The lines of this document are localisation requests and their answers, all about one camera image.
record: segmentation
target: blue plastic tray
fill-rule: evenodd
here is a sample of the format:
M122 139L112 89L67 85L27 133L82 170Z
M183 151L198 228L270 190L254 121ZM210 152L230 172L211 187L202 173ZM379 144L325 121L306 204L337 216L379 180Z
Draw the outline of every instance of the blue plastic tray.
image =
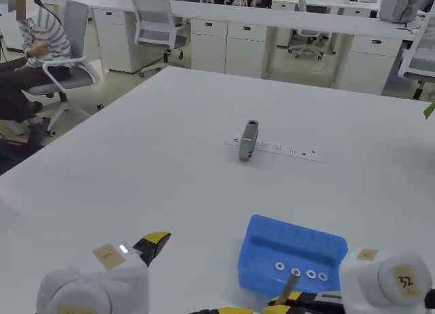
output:
M347 243L342 237L253 215L239 256L239 283L243 288L276 297L291 270L298 268L295 291L339 291L338 266L346 254ZM275 268L277 262L284 264L282 271ZM325 273L328 280L310 279L307 270Z

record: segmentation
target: dark pants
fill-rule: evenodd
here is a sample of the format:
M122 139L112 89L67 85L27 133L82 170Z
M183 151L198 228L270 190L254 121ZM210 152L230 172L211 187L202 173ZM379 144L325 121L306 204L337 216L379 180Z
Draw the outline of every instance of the dark pants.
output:
M49 84L52 80L42 68L27 67L18 69L26 64L25 58L0 63L0 119L23 122L35 117L29 100L23 90L35 86ZM51 67L50 73L57 80L67 79L71 73L68 67Z

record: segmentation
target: small metal object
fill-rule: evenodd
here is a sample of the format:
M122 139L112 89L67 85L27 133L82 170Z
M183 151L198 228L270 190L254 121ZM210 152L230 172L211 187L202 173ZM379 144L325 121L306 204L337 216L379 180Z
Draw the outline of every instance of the small metal object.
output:
M288 279L287 283L285 284L283 291L278 296L277 301L275 302L275 305L281 305L284 304L292 293L294 287L296 287L296 284L298 283L299 277L297 275L291 274L290 278Z
M317 276L319 277L320 281L327 281L328 280L328 276L325 273L319 273Z
M299 277L300 276L300 270L298 268L293 268L292 269L292 274L296 275L297 277Z
M283 271L283 270L285 269L285 266L284 266L284 264L281 263L281 262L276 262L276 263L275 263L275 268L276 268L278 271Z
M315 272L313 270L308 270L307 271L307 277L310 278L310 279L315 279L316 274L315 274Z
M258 122L255 120L250 120L247 122L245 131L243 132L243 136L240 140L240 160L248 161L251 158L254 147L256 146L257 136Z

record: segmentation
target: yellow sticker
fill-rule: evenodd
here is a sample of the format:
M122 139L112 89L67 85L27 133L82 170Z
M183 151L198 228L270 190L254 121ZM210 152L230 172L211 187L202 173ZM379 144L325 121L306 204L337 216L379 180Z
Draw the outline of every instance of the yellow sticker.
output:
M110 244L94 249L93 253L108 271L125 262L125 258Z
M88 309L78 309L65 304L60 304L57 308L57 314L96 314L94 311Z
M377 249L371 249L371 248L364 248L361 250L361 252L357 256L357 260L365 260L365 261L373 261L376 258L376 255L378 254Z
M393 269L393 273L402 296L405 298L420 296L420 289L417 286L414 272L409 265L399 265Z

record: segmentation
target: power socket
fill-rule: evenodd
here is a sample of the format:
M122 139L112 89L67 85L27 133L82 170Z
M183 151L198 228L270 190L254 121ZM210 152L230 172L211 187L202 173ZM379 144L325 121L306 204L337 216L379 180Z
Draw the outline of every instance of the power socket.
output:
M224 144L240 146L240 137L236 136L230 141L224 142ZM272 154L278 154L281 156L291 156L293 158L299 158L304 160L316 161L316 162L325 162L323 155L321 152L314 150L303 150L302 148L297 147L288 147L281 143L270 143L257 139L256 146L254 148L257 151L263 151Z

